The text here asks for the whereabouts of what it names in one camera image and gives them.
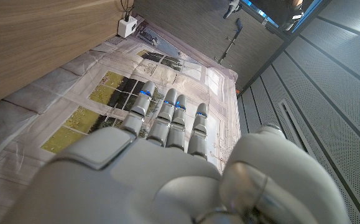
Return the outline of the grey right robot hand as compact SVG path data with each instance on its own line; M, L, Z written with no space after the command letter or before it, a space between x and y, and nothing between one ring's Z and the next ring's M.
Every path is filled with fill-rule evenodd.
M331 176L274 124L238 140L220 172L207 160L207 106L186 140L186 98L170 89L140 138L154 89L142 87L119 128L99 129L46 163L2 222L349 222Z

